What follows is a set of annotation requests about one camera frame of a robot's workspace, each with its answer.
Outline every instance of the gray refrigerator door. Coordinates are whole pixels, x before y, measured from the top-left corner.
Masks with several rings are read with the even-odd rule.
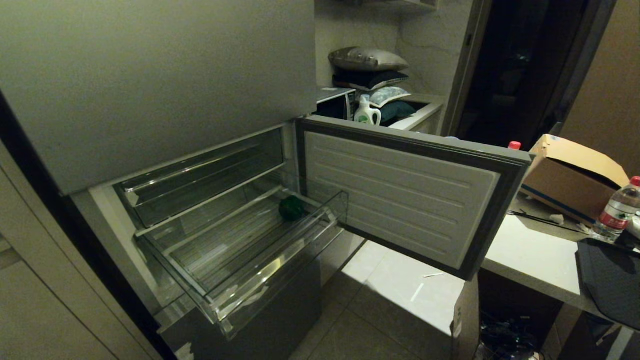
[[[349,194],[348,231],[473,277],[531,164],[526,152],[310,119],[296,127],[301,176]]]
[[[3,1],[0,90],[62,193],[316,109],[314,3]]]

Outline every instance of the green ball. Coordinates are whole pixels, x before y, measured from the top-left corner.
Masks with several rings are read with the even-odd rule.
[[[304,203],[293,195],[280,201],[278,210],[285,221],[296,221],[305,216]]]

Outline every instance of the tile floor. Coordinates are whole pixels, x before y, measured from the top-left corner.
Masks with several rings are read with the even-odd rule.
[[[289,360],[440,360],[464,281],[368,241],[323,290],[323,315]]]

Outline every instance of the marble wall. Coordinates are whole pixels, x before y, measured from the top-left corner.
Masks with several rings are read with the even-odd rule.
[[[412,92],[449,99],[473,0],[440,0],[436,12],[405,16],[396,52],[411,64],[403,84]]]
[[[332,86],[333,70],[327,56],[348,46],[375,47],[394,53],[400,17],[341,4],[316,0],[316,77],[320,86]]]

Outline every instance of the red bottle cap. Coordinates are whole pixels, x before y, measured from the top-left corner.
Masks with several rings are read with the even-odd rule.
[[[508,147],[509,147],[509,149],[520,150],[521,146],[522,146],[522,144],[519,143],[519,142],[510,142]]]

